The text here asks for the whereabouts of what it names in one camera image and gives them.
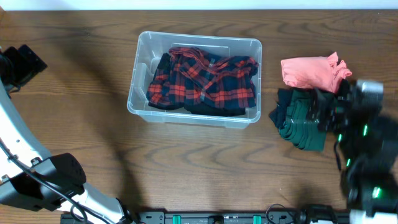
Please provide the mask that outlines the dark green garment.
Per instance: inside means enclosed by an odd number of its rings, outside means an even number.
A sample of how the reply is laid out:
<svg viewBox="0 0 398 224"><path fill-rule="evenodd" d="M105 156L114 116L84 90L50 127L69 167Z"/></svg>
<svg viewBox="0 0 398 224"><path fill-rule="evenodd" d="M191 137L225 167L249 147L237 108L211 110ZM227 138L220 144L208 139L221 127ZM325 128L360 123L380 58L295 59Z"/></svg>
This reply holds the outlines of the dark green garment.
<svg viewBox="0 0 398 224"><path fill-rule="evenodd" d="M291 142L303 151L322 151L325 145L326 132L318 129L318 123L307 119L306 110L310 100L298 100L287 110L285 124L277 128L282 139Z"/></svg>

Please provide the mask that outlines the pink garment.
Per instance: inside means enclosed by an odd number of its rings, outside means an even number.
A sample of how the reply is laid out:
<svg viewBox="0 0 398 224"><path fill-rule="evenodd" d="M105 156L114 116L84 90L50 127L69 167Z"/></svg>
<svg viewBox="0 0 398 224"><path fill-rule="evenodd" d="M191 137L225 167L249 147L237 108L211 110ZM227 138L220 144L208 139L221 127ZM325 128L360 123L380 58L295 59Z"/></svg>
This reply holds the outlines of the pink garment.
<svg viewBox="0 0 398 224"><path fill-rule="evenodd" d="M294 88L319 88L337 93L341 81L352 75L352 71L336 52L328 57L283 59L280 64L284 83Z"/></svg>

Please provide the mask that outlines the black garment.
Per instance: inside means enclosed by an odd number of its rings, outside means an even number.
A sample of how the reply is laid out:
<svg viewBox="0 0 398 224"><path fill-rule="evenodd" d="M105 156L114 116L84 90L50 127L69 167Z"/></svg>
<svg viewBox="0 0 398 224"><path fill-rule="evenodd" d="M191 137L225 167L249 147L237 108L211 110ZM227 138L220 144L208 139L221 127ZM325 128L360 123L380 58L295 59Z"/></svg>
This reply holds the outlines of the black garment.
<svg viewBox="0 0 398 224"><path fill-rule="evenodd" d="M170 68L170 58L171 56L168 53L164 53L161 57L161 60L155 72L156 73L166 72ZM191 112L191 114L208 115L208 116L231 117L231 116L242 116L246 114L245 109L233 109L233 110L219 109L208 106L205 103L200 103L197 105L185 105L185 104L160 105L159 103L155 104L149 102L149 106L160 110L177 110L184 108L185 110Z"/></svg>
<svg viewBox="0 0 398 224"><path fill-rule="evenodd" d="M326 90L322 90L330 94L330 100L327 108L330 108L332 105L337 103L339 97L345 97L348 93L350 86L350 82L348 80L340 81L340 84L337 88L337 93L332 93ZM270 112L269 117L275 124L277 128L283 127L285 124L286 116L287 116L287 108L290 105L293 105L298 100L310 100L310 91L312 89L278 89L277 95L279 100L277 102L277 107L273 111Z"/></svg>

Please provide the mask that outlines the red black plaid shirt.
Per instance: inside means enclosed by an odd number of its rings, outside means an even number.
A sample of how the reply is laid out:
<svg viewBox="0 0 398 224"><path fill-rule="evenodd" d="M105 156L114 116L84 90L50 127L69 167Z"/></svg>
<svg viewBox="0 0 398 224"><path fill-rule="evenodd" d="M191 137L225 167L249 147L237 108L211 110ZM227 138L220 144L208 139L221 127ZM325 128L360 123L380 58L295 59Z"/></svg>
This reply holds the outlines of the red black plaid shirt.
<svg viewBox="0 0 398 224"><path fill-rule="evenodd" d="M252 77L258 68L249 56L221 57L196 47L172 47L163 54L146 98L164 110L200 104L222 110L252 108Z"/></svg>

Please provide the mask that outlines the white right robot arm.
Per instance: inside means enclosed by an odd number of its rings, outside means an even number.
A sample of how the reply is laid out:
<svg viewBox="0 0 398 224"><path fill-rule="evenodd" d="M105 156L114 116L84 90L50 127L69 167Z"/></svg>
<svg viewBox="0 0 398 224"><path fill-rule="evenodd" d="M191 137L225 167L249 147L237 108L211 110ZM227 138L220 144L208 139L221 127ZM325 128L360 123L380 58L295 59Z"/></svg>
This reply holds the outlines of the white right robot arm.
<svg viewBox="0 0 398 224"><path fill-rule="evenodd" d="M314 89L308 118L336 136L350 223L397 223L397 121L381 114L383 94L349 90L327 97Z"/></svg>

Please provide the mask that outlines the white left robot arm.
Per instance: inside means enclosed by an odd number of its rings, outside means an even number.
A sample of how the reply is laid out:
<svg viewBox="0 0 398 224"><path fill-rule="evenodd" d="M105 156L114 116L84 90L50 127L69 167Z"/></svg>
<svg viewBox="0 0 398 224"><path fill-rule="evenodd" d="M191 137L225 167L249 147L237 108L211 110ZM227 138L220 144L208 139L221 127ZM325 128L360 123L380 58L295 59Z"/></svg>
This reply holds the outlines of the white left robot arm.
<svg viewBox="0 0 398 224"><path fill-rule="evenodd" d="M69 213L62 223L139 223L119 199L87 183L73 155L52 155L13 105L11 93L46 68L27 45L1 52L1 204Z"/></svg>

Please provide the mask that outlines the clear plastic storage bin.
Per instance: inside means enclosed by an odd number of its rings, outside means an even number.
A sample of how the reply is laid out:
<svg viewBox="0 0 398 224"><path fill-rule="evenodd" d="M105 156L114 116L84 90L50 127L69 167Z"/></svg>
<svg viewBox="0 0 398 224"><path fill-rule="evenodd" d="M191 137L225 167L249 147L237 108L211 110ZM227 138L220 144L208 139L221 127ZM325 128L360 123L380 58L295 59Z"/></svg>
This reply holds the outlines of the clear plastic storage bin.
<svg viewBox="0 0 398 224"><path fill-rule="evenodd" d="M252 77L256 89L256 106L246 109L242 116L222 117L191 114L180 108L160 110L149 106L146 92L164 53L172 47L196 47L222 57L250 56L259 64ZM130 113L153 123L183 123L244 129L261 117L262 43L252 38L217 37L145 31L137 41L136 57L127 100Z"/></svg>

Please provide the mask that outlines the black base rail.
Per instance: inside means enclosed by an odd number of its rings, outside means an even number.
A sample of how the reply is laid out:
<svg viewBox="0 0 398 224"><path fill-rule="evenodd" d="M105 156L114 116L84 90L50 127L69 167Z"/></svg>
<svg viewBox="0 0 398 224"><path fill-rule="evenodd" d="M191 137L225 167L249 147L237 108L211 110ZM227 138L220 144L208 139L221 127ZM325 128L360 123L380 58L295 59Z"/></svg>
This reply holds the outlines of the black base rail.
<svg viewBox="0 0 398 224"><path fill-rule="evenodd" d="M266 224L266 223L299 223L287 212L271 211L268 218L265 213L164 213L142 212L140 223L145 224Z"/></svg>

